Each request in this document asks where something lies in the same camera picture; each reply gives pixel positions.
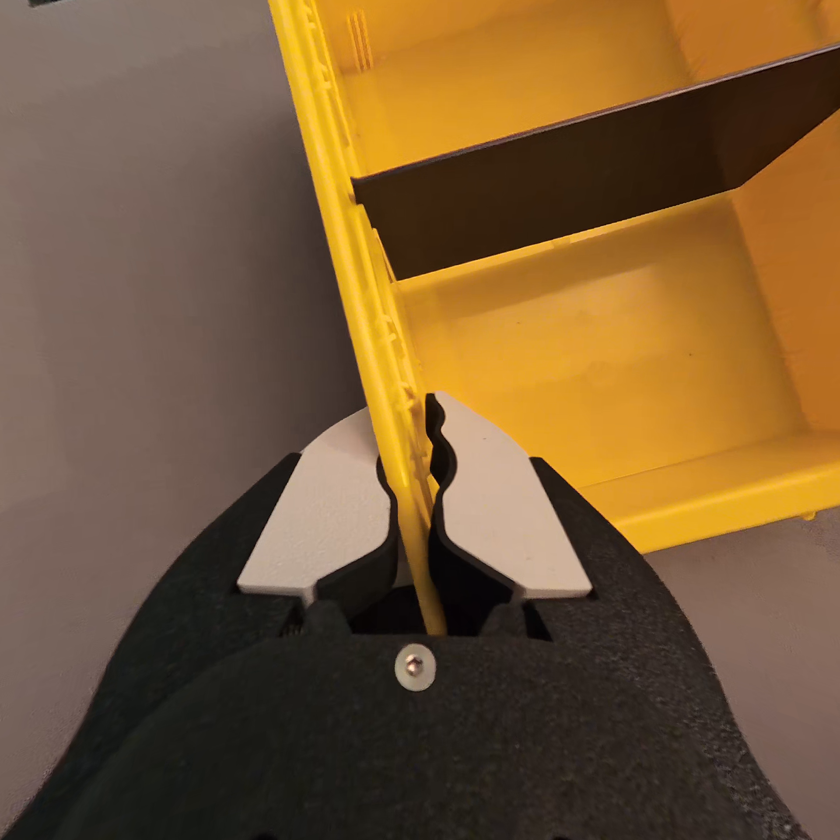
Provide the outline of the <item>yellow plastic bin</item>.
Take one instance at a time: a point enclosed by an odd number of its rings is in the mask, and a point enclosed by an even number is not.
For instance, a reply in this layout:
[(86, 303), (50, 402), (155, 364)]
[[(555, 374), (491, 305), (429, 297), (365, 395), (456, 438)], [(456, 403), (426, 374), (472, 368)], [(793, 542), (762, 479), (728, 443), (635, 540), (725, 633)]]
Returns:
[(838, 2), (269, 2), (427, 630), (426, 395), (643, 552), (838, 505), (838, 111), (743, 186), (397, 280), (351, 180), (838, 44)]

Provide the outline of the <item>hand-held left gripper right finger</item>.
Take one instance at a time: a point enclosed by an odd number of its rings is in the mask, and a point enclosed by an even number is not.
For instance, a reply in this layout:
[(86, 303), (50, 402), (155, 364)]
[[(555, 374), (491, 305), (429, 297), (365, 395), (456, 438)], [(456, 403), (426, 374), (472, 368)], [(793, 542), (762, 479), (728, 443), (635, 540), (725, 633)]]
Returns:
[(434, 530), (521, 600), (588, 596), (592, 583), (526, 451), (446, 392), (426, 397)]

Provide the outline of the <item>dark bin divider plate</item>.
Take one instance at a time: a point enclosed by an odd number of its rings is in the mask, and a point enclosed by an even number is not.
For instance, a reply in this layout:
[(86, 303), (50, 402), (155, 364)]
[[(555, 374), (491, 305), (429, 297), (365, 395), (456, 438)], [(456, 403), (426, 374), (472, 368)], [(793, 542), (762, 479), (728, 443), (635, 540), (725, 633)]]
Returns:
[(351, 180), (397, 280), (743, 186), (839, 108), (839, 45)]

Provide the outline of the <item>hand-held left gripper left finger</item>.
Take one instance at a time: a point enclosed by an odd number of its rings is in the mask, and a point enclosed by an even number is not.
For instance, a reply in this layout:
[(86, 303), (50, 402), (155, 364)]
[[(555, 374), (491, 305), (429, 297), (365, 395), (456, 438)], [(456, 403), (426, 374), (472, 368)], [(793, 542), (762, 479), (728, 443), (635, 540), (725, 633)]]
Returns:
[(368, 408), (300, 454), (237, 586), (299, 599), (382, 599), (397, 576), (397, 504)]

